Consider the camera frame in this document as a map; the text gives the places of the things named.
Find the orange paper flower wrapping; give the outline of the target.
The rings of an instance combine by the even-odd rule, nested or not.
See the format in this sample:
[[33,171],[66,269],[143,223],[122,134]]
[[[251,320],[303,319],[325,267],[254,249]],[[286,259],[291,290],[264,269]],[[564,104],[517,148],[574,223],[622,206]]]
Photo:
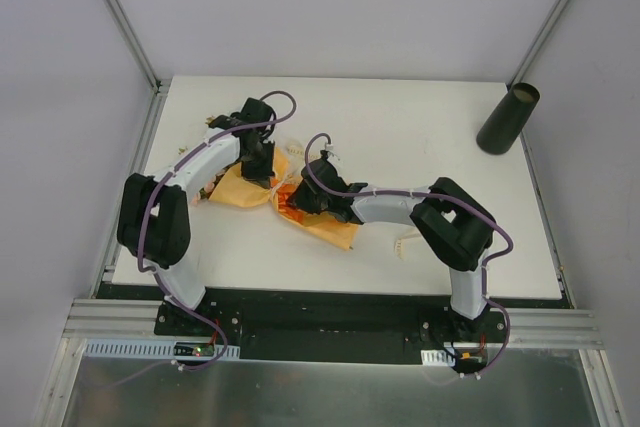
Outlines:
[[236,163],[227,167],[208,201],[243,209],[270,204],[287,222],[335,247],[350,250],[358,230],[356,225],[340,223],[328,214],[311,215],[288,206],[288,198],[302,181],[303,161],[303,147],[299,142],[289,141],[283,149],[276,147],[274,176],[266,187],[246,181],[241,176],[241,164]]

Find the artificial flower bunch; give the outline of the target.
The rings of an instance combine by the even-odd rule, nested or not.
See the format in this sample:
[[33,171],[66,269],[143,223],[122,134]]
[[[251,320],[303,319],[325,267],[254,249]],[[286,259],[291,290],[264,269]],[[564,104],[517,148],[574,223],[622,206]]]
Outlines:
[[[205,120],[205,124],[208,126],[209,123],[213,122],[216,119],[215,115],[208,116]],[[181,157],[186,155],[189,151],[190,146],[181,146],[178,148],[178,156]],[[207,182],[203,187],[201,187],[198,192],[194,195],[192,200],[190,201],[191,206],[196,206],[198,203],[202,201],[207,201],[212,193],[214,192],[217,184],[220,182],[221,178],[226,173],[227,168],[225,167],[221,171],[219,171],[209,182]]]

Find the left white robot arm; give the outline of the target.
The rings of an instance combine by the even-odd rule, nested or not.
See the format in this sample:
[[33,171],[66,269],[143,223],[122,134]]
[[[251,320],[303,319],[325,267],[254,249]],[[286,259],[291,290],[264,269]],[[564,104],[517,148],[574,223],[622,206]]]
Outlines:
[[187,251],[191,242],[189,204],[228,167],[267,189],[274,176],[276,113],[262,99],[249,98],[240,111],[209,122],[204,140],[175,163],[152,175],[134,173],[125,184],[116,237],[137,258],[138,269],[156,277],[174,305],[176,322],[188,335],[204,334],[210,310],[201,305],[206,289]]

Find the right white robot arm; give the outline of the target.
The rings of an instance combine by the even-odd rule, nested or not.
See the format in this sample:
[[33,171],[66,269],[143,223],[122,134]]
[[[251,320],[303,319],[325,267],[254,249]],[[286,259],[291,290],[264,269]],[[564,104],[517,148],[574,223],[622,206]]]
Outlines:
[[385,222],[414,227],[449,268],[452,334],[473,341],[486,328],[480,262],[497,230],[494,217],[452,179],[440,177],[412,191],[346,183],[326,159],[311,162],[287,205],[311,215],[327,213],[355,225]]

